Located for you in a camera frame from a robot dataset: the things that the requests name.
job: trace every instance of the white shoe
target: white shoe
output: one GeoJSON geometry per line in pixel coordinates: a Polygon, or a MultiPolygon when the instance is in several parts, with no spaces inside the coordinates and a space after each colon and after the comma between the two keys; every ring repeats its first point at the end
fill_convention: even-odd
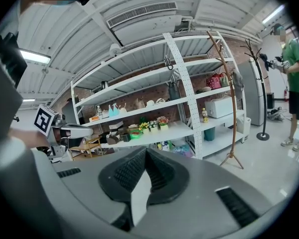
{"type": "Polygon", "coordinates": [[[281,143],[281,146],[287,146],[287,145],[292,145],[294,143],[294,140],[292,139],[290,139],[289,137],[286,139],[286,140],[284,140],[282,143],[281,143]]]}
{"type": "Polygon", "coordinates": [[[299,142],[294,145],[293,150],[294,151],[299,151],[299,142]]]}

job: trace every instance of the cap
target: cap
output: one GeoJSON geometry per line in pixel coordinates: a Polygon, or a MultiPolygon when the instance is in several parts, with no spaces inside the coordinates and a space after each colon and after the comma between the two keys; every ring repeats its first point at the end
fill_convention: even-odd
{"type": "Polygon", "coordinates": [[[285,29],[284,26],[282,26],[279,23],[276,23],[270,30],[270,34],[273,35],[280,35],[280,30],[285,29]]]}
{"type": "Polygon", "coordinates": [[[243,98],[244,82],[241,74],[235,69],[233,71],[233,85],[235,87],[235,94],[238,100],[243,98]]]}

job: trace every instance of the black shorts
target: black shorts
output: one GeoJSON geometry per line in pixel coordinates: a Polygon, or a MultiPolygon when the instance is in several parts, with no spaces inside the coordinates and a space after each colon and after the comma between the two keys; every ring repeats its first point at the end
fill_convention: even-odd
{"type": "Polygon", "coordinates": [[[299,93],[289,92],[289,112],[295,114],[299,120],[299,93]]]}

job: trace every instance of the tiled floor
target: tiled floor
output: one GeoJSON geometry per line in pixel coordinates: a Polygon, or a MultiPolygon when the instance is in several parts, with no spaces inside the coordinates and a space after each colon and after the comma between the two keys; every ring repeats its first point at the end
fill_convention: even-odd
{"type": "MultiPolygon", "coordinates": [[[[288,103],[276,102],[276,107],[288,108],[288,103]]],[[[265,195],[272,204],[290,196],[299,183],[299,152],[292,151],[292,146],[282,147],[280,143],[288,137],[291,122],[267,121],[268,141],[260,141],[256,134],[262,126],[252,126],[245,143],[237,142],[235,155],[243,164],[241,169],[234,159],[229,159],[223,168],[248,182],[265,195]]],[[[295,138],[299,139],[299,129],[295,138]]],[[[229,152],[230,147],[214,153],[204,160],[220,164],[229,152]]]]}

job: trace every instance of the yellow bottle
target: yellow bottle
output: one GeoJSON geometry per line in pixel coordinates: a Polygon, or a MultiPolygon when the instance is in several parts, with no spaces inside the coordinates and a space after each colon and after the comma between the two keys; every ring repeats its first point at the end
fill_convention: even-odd
{"type": "Polygon", "coordinates": [[[208,114],[205,108],[203,108],[201,114],[203,115],[203,123],[208,123],[208,114]]]}

